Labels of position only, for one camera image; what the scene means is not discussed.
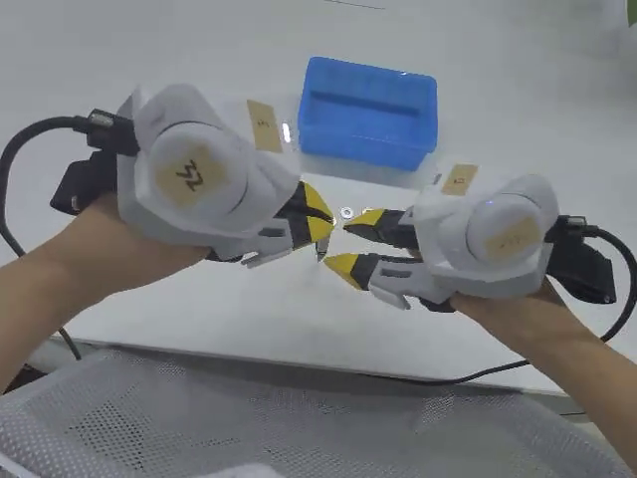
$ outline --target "led light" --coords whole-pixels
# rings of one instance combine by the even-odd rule
[[[284,122],[283,127],[283,141],[292,142],[292,135],[290,134],[290,125]]]

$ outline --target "forearm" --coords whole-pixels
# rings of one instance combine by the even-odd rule
[[[0,268],[0,390],[39,344],[102,298],[81,282],[43,247]]]
[[[530,362],[586,410],[637,473],[637,364],[593,334],[525,351]]]

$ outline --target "tan label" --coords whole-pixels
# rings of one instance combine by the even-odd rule
[[[226,184],[228,177],[223,164],[215,161],[208,148],[200,144],[183,157],[157,169],[155,180],[177,207],[188,207],[208,191]]]
[[[487,239],[485,249],[490,259],[507,259],[528,246],[541,242],[537,223],[530,216],[508,227],[500,234]]]
[[[255,147],[261,151],[283,152],[275,109],[270,105],[248,100],[248,112],[255,135]]]
[[[442,193],[448,196],[464,196],[476,172],[478,172],[478,166],[475,164],[456,164],[442,186]]]

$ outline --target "gray mesh chair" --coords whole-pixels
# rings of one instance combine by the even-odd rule
[[[246,464],[288,478],[632,476],[517,393],[123,351],[4,396],[0,453],[0,466],[41,477],[207,476]]]

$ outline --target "black cable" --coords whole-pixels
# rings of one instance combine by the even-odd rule
[[[24,256],[25,251],[13,236],[9,230],[9,226],[7,225],[7,189],[9,186],[9,172],[11,171],[11,165],[13,164],[20,148],[28,141],[44,132],[64,128],[73,129],[79,132],[86,132],[88,129],[88,120],[82,117],[56,117],[34,122],[13,136],[4,148],[4,151],[2,151],[2,156],[0,156],[0,236],[2,236],[18,257]],[[67,331],[65,331],[64,328],[60,328],[59,332],[64,339],[64,342],[67,343],[67,346],[73,353],[73,356],[77,360],[81,359],[82,355]]]
[[[621,254],[624,261],[626,261],[626,265],[628,266],[628,274],[630,275],[628,297],[626,298],[624,309],[621,311],[621,314],[612,325],[612,327],[608,330],[608,332],[600,337],[600,339],[606,343],[614,338],[617,334],[619,334],[619,332],[624,328],[635,309],[635,305],[637,304],[637,260],[635,259],[635,256],[630,251],[628,246],[626,246],[626,244],[624,244],[617,236],[611,234],[608,231],[605,231],[604,229],[600,229],[596,226],[586,226],[583,230],[583,236],[590,238],[599,238],[613,246]],[[472,373],[471,375],[442,380],[418,380],[411,378],[392,377],[384,378],[427,386],[459,385],[461,383],[467,383],[468,381],[475,380],[476,378],[481,378],[485,375],[491,375],[492,373],[499,373],[506,370],[513,370],[515,368],[520,368],[529,364],[530,363],[528,360],[513,361],[504,365],[494,366],[493,368],[486,368],[484,370],[477,371],[476,373]]]

